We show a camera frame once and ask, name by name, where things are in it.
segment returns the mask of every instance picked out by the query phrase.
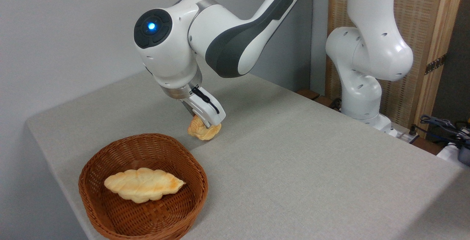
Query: white wall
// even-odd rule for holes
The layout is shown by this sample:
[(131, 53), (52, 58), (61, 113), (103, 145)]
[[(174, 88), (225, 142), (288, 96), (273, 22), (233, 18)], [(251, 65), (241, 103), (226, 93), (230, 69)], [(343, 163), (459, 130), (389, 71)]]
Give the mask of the white wall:
[[(134, 23), (176, 1), (0, 0), (0, 239), (84, 238), (25, 121), (142, 71)], [(244, 19), (263, 2), (217, 1)], [(311, 2), (294, 7), (253, 73), (308, 87)]]

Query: table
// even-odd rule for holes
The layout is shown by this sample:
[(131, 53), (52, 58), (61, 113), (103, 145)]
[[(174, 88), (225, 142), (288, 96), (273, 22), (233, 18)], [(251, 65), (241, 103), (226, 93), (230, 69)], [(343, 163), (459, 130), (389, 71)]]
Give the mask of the table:
[(201, 70), (227, 113), (209, 142), (188, 136), (191, 116), (146, 72), (28, 119), (89, 239), (104, 237), (79, 196), (82, 167), (152, 132), (180, 141), (208, 176), (185, 240), (470, 238), (470, 171), (256, 76)]

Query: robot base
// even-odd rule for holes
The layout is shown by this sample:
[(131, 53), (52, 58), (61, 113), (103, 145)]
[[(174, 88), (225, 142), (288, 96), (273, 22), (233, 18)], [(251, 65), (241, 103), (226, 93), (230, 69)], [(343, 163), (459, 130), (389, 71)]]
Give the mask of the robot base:
[(390, 119), (380, 113), (373, 119), (358, 119), (358, 121), (361, 121), (367, 125), (371, 125), (375, 129), (387, 133), (393, 137), (398, 135), (397, 130), (393, 129), (391, 126)]

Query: black control button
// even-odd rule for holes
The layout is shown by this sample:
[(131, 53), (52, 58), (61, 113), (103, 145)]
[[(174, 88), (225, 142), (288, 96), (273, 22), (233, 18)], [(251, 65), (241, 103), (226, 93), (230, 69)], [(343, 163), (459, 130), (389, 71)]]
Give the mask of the black control button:
[(159, 16), (160, 19), (162, 19), (162, 22), (167, 23), (170, 21), (170, 14), (168, 14), (166, 11), (159, 12), (155, 16)]
[(134, 41), (140, 47), (145, 47), (149, 43), (148, 38), (139, 31), (134, 32)]
[(169, 28), (168, 26), (163, 26), (163, 27), (160, 29), (160, 31), (158, 31), (158, 33), (155, 34), (155, 35), (152, 37), (152, 41), (153, 41), (154, 43), (159, 42), (161, 39), (163, 39), (163, 37), (166, 36), (166, 34), (168, 33), (168, 30), (169, 30), (169, 29), (170, 29), (170, 28)]

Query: hinge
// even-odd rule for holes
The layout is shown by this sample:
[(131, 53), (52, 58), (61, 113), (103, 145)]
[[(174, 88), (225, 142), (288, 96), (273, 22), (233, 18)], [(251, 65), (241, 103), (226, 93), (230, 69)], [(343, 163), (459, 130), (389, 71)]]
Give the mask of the hinge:
[(445, 63), (445, 58), (447, 57), (447, 54), (444, 54), (443, 56), (439, 57), (438, 59), (435, 59), (434, 61), (430, 62), (429, 64), (426, 65), (426, 71), (425, 75), (431, 73), (435, 69), (438, 69), (440, 66), (444, 65)]

